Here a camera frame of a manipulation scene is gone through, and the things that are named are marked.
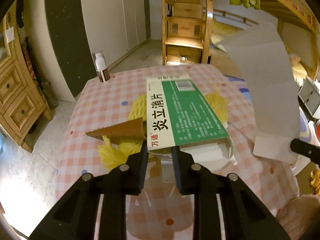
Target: bottle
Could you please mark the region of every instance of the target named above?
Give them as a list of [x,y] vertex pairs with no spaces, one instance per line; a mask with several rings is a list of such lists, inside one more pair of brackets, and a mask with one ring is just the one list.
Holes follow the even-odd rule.
[[100,82],[106,82],[110,79],[108,67],[102,56],[102,51],[95,54],[95,68],[99,77]]

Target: brown paper cone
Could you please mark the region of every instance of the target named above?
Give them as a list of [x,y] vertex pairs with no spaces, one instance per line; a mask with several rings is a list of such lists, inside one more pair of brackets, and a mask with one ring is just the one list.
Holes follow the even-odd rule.
[[99,140],[103,140],[102,136],[106,135],[113,144],[119,144],[120,139],[146,140],[143,133],[142,117],[91,132],[86,132],[85,134]]

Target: white wardrobe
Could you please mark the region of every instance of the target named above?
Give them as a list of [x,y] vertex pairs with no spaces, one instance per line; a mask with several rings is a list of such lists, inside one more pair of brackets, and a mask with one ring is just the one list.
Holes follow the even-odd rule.
[[91,53],[107,65],[146,40],[144,0],[81,0]]

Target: gray floor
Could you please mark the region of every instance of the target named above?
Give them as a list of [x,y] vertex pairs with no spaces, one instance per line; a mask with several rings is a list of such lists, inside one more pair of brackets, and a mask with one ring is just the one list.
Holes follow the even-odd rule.
[[162,42],[148,41],[111,69],[110,74],[159,65],[162,65]]
[[[162,65],[161,46],[161,41],[148,41],[110,73]],[[54,205],[61,142],[75,106],[60,101],[51,122],[40,117],[31,154],[0,134],[0,202],[6,220],[26,236]]]

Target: green and white box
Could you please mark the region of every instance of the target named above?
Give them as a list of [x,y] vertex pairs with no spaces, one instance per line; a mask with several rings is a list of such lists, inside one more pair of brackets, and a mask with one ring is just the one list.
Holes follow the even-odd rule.
[[188,75],[147,78],[147,142],[163,161],[180,146],[212,171],[233,155],[226,129]]

